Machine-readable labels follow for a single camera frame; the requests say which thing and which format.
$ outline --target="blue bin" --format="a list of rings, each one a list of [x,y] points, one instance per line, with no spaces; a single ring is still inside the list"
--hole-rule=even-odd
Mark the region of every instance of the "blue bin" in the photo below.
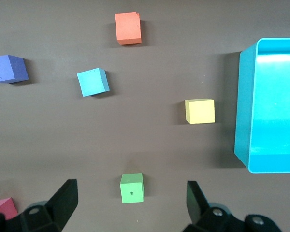
[[[290,38],[240,55],[234,152],[252,173],[290,173]]]

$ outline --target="gray table surface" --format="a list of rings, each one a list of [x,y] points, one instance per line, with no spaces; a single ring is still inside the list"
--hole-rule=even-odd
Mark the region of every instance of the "gray table surface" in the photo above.
[[[114,14],[132,11],[143,43],[120,46]],[[180,232],[197,180],[237,218],[290,232],[290,174],[251,174],[233,153],[239,52],[263,37],[290,37],[290,0],[0,0],[0,55],[30,77],[0,84],[0,199],[22,211],[77,178],[65,232]],[[76,74],[97,67],[111,91],[83,98]],[[215,100],[215,124],[185,121],[197,98]],[[143,203],[121,203],[131,172]]]

